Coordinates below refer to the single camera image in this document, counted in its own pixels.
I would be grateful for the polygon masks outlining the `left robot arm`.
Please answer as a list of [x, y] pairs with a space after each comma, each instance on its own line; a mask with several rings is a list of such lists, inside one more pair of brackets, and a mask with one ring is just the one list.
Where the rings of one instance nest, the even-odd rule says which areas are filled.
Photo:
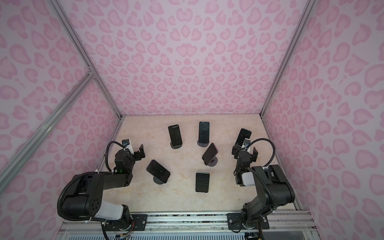
[[57, 202], [61, 218], [72, 222], [100, 222], [106, 231], [130, 231], [134, 228], [128, 206], [103, 200], [105, 190], [129, 186], [135, 163], [146, 157], [143, 145], [136, 152], [127, 145], [120, 146], [122, 149], [115, 155], [115, 170], [75, 175], [63, 188]]

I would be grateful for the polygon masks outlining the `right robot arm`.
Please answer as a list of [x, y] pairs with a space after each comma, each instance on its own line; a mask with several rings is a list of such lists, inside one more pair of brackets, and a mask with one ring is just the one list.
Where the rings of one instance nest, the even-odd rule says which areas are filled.
[[256, 197], [243, 205], [240, 215], [230, 221], [229, 228], [238, 233], [242, 228], [260, 228], [266, 224], [267, 215], [295, 201], [295, 193], [279, 165], [251, 167], [251, 163], [257, 160], [256, 150], [249, 153], [245, 147], [234, 145], [232, 155], [237, 160], [234, 170], [236, 184], [255, 186], [257, 191]]

